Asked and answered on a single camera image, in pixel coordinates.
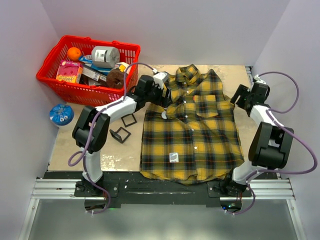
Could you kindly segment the round green white brooch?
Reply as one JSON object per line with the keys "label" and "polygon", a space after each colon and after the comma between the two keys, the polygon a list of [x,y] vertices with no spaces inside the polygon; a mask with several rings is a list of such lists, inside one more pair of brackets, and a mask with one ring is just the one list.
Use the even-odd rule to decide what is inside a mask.
{"label": "round green white brooch", "polygon": [[162,113],[161,113],[161,117],[163,118],[163,119],[167,119],[167,115],[166,115],[166,112],[165,111],[163,111]]}

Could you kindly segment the yellow plaid shirt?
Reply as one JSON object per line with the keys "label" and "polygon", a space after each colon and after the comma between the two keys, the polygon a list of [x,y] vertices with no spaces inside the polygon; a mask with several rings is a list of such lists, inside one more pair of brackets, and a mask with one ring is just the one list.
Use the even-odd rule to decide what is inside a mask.
{"label": "yellow plaid shirt", "polygon": [[189,185],[222,179],[243,164],[235,106],[216,72],[180,67],[169,76],[168,87],[172,104],[150,104],[145,112],[140,173]]}

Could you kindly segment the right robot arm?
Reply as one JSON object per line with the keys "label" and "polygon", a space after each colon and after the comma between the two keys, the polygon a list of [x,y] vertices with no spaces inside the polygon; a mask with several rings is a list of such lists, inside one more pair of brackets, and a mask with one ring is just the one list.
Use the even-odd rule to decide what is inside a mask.
{"label": "right robot arm", "polygon": [[265,100],[269,93],[266,82],[257,80],[252,87],[239,85],[230,99],[254,120],[257,131],[249,147],[248,160],[232,169],[219,184],[220,191],[227,196],[243,193],[253,179],[267,170],[283,169],[288,162],[293,137],[267,115],[270,106]]}

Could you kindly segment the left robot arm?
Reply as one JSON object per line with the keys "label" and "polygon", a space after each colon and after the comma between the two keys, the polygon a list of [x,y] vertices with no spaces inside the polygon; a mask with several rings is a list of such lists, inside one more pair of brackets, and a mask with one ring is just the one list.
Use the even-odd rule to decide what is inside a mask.
{"label": "left robot arm", "polygon": [[169,74],[158,72],[153,76],[142,75],[137,85],[129,89],[120,99],[103,106],[85,106],[75,124],[72,137],[80,148],[73,156],[76,161],[68,160],[73,167],[83,164],[82,179],[76,185],[81,191],[92,196],[107,195],[101,169],[101,149],[107,141],[109,125],[114,121],[142,109],[146,103],[161,107],[171,104]]}

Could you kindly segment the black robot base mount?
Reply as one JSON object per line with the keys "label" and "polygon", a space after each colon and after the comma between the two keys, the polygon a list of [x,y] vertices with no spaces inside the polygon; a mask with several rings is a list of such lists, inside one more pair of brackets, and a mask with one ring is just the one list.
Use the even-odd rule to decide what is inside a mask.
{"label": "black robot base mount", "polygon": [[223,192],[219,180],[183,185],[169,180],[148,179],[137,171],[104,172],[102,180],[98,185],[109,192],[111,209],[122,205],[204,205],[219,208],[223,197],[239,201],[252,196],[248,190],[243,193]]}

